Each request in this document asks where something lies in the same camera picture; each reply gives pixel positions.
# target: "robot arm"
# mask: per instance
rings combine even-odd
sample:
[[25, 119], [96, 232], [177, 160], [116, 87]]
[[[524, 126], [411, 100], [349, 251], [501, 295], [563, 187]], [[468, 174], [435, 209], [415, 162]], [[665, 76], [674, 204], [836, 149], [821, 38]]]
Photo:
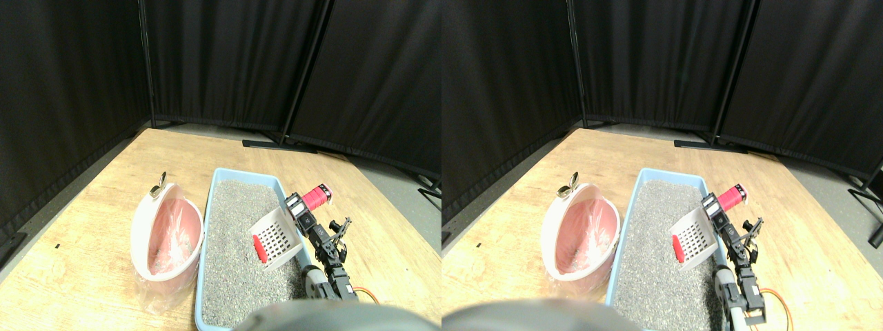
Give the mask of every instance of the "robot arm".
[[[751, 224], [747, 220], [743, 223], [743, 229], [748, 231], [744, 236], [739, 236], [736, 227], [730, 223], [725, 214], [727, 210], [739, 202], [748, 199], [748, 193], [737, 184], [718, 199], [714, 193], [708, 194], [702, 199], [702, 206], [711, 220], [714, 230], [723, 240], [727, 247], [727, 258], [733, 261], [736, 268], [736, 279], [729, 267], [719, 266], [714, 275], [715, 290], [724, 308], [724, 314], [729, 321], [732, 330], [748, 330], [748, 326], [766, 323], [766, 307], [764, 298], [760, 295], [757, 277], [751, 270], [751, 265], [758, 260], [758, 248], [755, 238], [763, 225], [763, 218]], [[746, 318], [745, 312], [758, 312], [760, 315]]]
[[343, 269], [347, 252], [343, 235], [350, 227], [351, 220], [347, 218], [343, 224], [331, 221], [328, 226], [335, 232], [335, 235], [330, 236], [325, 228], [317, 223], [316, 217], [311, 212], [325, 201], [330, 200], [331, 196], [331, 190], [325, 184], [321, 184], [307, 193], [304, 198], [293, 193], [285, 200], [285, 205], [288, 206], [295, 224], [306, 236], [307, 241], [313, 245], [316, 259], [324, 266], [324, 270], [315, 265], [304, 266], [300, 270], [301, 277], [305, 280], [306, 294], [310, 298], [358, 300], [356, 292], [350, 284], [350, 277]]

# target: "wooden table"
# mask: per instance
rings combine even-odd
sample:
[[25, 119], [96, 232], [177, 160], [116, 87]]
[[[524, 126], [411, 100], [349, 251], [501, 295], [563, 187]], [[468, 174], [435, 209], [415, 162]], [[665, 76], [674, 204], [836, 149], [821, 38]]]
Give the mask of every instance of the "wooden table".
[[384, 305], [441, 322], [434, 294], [441, 259], [342, 156], [245, 148], [235, 140], [146, 130], [0, 283], [0, 329], [195, 329], [193, 294], [160, 316], [141, 311], [134, 298], [129, 232], [135, 207], [163, 171], [205, 213], [215, 168], [273, 175], [289, 192], [331, 186], [334, 205], [315, 215], [326, 226], [332, 219], [352, 218], [345, 264], [352, 283], [370, 289]]
[[[642, 168], [702, 176], [713, 192], [745, 185], [750, 204], [728, 215], [740, 230], [743, 220], [764, 218], [753, 269], [761, 287], [784, 296], [796, 330], [883, 329], [883, 280], [775, 158], [676, 148], [671, 141], [590, 130], [571, 133], [445, 256], [443, 312], [488, 301], [550, 296], [540, 257], [540, 225], [555, 191], [579, 171], [580, 181], [598, 185], [624, 217]], [[759, 329], [785, 329], [778, 301], [766, 296], [766, 304], [768, 323]]]

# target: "gray floor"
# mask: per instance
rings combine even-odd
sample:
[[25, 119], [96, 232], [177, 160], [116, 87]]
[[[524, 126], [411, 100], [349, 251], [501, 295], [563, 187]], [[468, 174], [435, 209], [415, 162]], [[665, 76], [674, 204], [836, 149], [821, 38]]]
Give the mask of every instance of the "gray floor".
[[[668, 129], [654, 128], [643, 125], [617, 124], [598, 129], [602, 132], [612, 132], [665, 140], [688, 140], [702, 141], [699, 137], [686, 132]], [[487, 191], [478, 196], [472, 203], [455, 215], [448, 224], [442, 228], [450, 231], [451, 237], [442, 244], [442, 257], [448, 253], [453, 244], [478, 220], [484, 212], [491, 207], [527, 170], [533, 167], [540, 159], [548, 154], [560, 139], [550, 141], [540, 150], [531, 154], [526, 160], [519, 163], [512, 171], [497, 180]], [[859, 201], [847, 192], [852, 185], [843, 177], [838, 176], [831, 170], [797, 159], [779, 157], [782, 164], [794, 174], [794, 177], [806, 187], [807, 191], [819, 202], [819, 204], [831, 215], [837, 225], [852, 240], [853, 244], [864, 255], [878, 274], [883, 275], [883, 249], [874, 249], [868, 244], [868, 238], [876, 230], [883, 214], [874, 203], [863, 199]]]
[[[258, 141], [269, 141], [267, 137], [259, 133], [242, 131], [238, 129], [219, 127], [214, 125], [202, 124], [184, 124], [180, 126], [165, 129], [171, 132], [182, 132], [195, 134], [200, 136], [215, 137], [221, 139], [251, 139]], [[104, 155], [94, 165], [89, 167], [83, 174], [73, 180], [73, 182], [65, 187], [58, 195], [52, 199], [43, 209], [32, 217], [20, 231], [27, 233], [26, 244], [12, 258], [10, 264], [3, 270], [0, 270], [0, 282], [9, 274], [16, 264], [21, 261], [24, 254], [34, 245], [36, 238], [45, 231], [55, 219], [67, 208], [71, 200], [77, 197], [80, 191], [86, 187], [92, 180], [98, 176], [98, 173], [106, 167], [120, 152], [125, 149], [131, 142], [126, 139], [116, 145], [110, 152]], [[383, 193], [384, 196], [392, 203], [399, 212], [414, 226], [417, 232], [432, 246], [436, 252], [441, 253], [442, 241], [439, 233], [439, 224], [441, 223], [442, 213], [433, 205], [441, 205], [441, 200], [436, 198], [430, 202], [424, 198], [417, 189], [420, 186], [410, 177], [406, 176], [402, 171], [395, 167], [384, 163], [375, 162], [361, 157], [350, 156], [350, 161], [356, 165], [356, 168], [362, 171], [362, 174], [371, 181], [374, 186]]]

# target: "black partition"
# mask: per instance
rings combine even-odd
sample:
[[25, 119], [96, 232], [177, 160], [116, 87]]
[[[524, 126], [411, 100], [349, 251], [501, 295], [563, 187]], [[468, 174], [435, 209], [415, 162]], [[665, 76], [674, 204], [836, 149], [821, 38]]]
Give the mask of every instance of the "black partition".
[[748, 1], [575, 1], [586, 118], [710, 132]]
[[868, 178], [883, 159], [883, 2], [763, 1], [721, 137]]
[[442, 222], [581, 117], [564, 1], [445, 2]]
[[156, 118], [280, 132], [320, 2], [145, 1]]
[[150, 114], [134, 1], [0, 2], [0, 243]]
[[441, 7], [337, 1], [291, 136], [441, 177]]

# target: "metal pole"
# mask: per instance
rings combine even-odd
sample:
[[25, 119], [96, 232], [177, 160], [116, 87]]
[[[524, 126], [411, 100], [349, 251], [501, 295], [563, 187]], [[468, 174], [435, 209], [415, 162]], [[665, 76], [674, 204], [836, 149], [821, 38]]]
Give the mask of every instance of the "metal pole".
[[567, 22], [570, 30], [570, 46], [573, 48], [573, 64], [577, 69], [577, 83], [579, 84], [579, 108], [583, 111], [583, 128], [589, 126], [585, 118], [585, 88], [583, 86], [583, 73], [579, 64], [579, 40], [577, 39], [576, 14], [573, 10], [573, 0], [567, 0]]
[[141, 25], [141, 48], [144, 49], [144, 63], [147, 66], [147, 90], [150, 97], [150, 127], [156, 128], [156, 111], [154, 106], [154, 80], [150, 71], [150, 41], [147, 39], [147, 8], [144, 0], [138, 0], [138, 16]]
[[315, 63], [316, 57], [319, 55], [319, 48], [322, 44], [322, 38], [324, 38], [325, 36], [325, 30], [328, 28], [328, 22], [331, 20], [331, 12], [333, 10], [334, 0], [325, 0], [325, 2], [322, 4], [321, 17], [319, 17], [319, 22], [316, 25], [316, 32], [313, 35], [313, 41], [310, 43], [310, 53], [306, 56], [304, 70], [301, 71], [300, 79], [298, 80], [298, 89], [295, 90], [294, 101], [291, 102], [291, 110], [289, 110], [288, 119], [285, 120], [282, 137], [279, 139], [280, 147], [285, 143], [285, 140], [288, 138], [288, 135], [290, 133], [291, 120], [294, 119], [294, 113], [298, 109], [301, 99], [303, 99], [303, 95], [306, 90], [306, 82], [310, 79], [310, 74], [313, 72], [313, 64]]
[[718, 111], [717, 122], [714, 123], [712, 141], [709, 144], [711, 146], [714, 146], [714, 143], [717, 141], [718, 136], [721, 135], [721, 124], [723, 122], [724, 114], [726, 114], [727, 112], [730, 93], [733, 90], [733, 84], [736, 83], [736, 76], [739, 75], [738, 69], [742, 64], [744, 52], [748, 48], [748, 39], [751, 35], [751, 28], [754, 26], [754, 19], [758, 16], [759, 7], [760, 0], [751, 0], [751, 4], [749, 5], [748, 9], [748, 18], [745, 20], [745, 26], [742, 27], [742, 35], [739, 37], [739, 47], [736, 49], [736, 61], [733, 63], [733, 68], [729, 72], [727, 87], [724, 90], [723, 99], [721, 100], [721, 109], [720, 111]]

